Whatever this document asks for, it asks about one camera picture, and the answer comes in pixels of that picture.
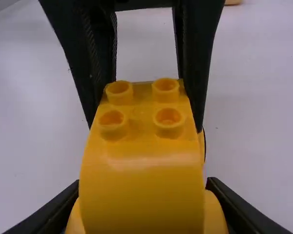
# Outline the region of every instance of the yellow toy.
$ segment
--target yellow toy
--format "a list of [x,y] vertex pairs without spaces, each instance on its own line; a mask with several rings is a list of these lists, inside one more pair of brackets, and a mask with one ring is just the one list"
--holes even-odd
[[182,79],[107,85],[66,234],[228,233],[204,153]]
[[226,0],[225,5],[238,5],[242,0]]

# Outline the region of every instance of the white table surface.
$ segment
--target white table surface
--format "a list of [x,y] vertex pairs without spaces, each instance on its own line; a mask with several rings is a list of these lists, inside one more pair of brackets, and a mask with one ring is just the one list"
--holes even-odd
[[[118,79],[177,77],[171,10],[118,17]],[[210,70],[207,176],[293,232],[293,0],[226,7]],[[0,233],[78,178],[87,134],[38,1],[1,11]]]

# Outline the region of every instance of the yellow plastic part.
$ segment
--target yellow plastic part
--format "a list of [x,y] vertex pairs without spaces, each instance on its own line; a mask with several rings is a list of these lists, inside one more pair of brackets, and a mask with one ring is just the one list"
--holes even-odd
[[[79,199],[76,200],[72,209],[65,234],[85,234],[80,215]],[[219,201],[208,190],[204,192],[204,234],[229,234],[226,219]]]
[[82,162],[85,232],[202,233],[201,138],[182,80],[109,84]]
[[85,234],[82,217],[80,215],[79,198],[75,201],[70,213],[65,234]]
[[225,5],[238,5],[242,2],[242,0],[226,0]]
[[204,234],[228,234],[227,222],[216,196],[205,190],[204,199]]

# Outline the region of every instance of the black plastic arm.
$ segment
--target black plastic arm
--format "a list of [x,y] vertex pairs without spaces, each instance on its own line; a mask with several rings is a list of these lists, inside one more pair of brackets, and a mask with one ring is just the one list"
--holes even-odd
[[65,230],[70,212],[78,198],[76,180],[30,217],[4,234],[60,234]]
[[212,191],[220,202],[226,221],[234,233],[290,234],[288,230],[263,215],[242,197],[215,177],[207,179],[206,189]]
[[39,0],[66,55],[89,127],[116,79],[115,11],[172,6],[179,77],[202,131],[213,39],[224,0]]
[[203,129],[211,52],[225,0],[180,0],[173,6],[179,78],[184,79],[196,129]]

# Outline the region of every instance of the black frame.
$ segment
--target black frame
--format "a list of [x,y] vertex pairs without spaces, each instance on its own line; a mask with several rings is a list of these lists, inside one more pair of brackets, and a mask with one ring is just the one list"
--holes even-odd
[[203,129],[209,66],[225,0],[40,0],[66,55],[91,127],[104,87],[116,80],[115,11],[172,6],[179,78],[197,132]]
[[[209,177],[206,189],[212,191],[219,200],[230,234],[291,234],[260,213],[219,179]],[[4,234],[62,233],[77,197],[78,180]]]

